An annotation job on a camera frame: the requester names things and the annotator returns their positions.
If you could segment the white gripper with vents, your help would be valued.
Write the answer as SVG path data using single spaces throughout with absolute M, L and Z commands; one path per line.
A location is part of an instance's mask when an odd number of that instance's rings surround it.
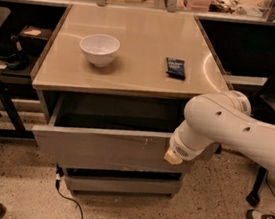
M 178 165 L 182 163 L 182 160 L 191 161 L 203 152 L 202 149 L 190 149 L 183 143 L 179 135 L 179 130 L 175 130 L 173 135 L 171 135 L 169 149 L 166 151 L 165 156 L 163 157 L 165 161 L 171 163 L 172 165 Z

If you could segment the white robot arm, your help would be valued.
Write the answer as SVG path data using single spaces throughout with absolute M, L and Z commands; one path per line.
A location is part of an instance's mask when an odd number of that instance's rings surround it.
M 251 117 L 251 105 L 238 91 L 193 97 L 185 120 L 170 137 L 165 159 L 172 165 L 191 161 L 212 144 L 226 144 L 275 173 L 275 126 Z

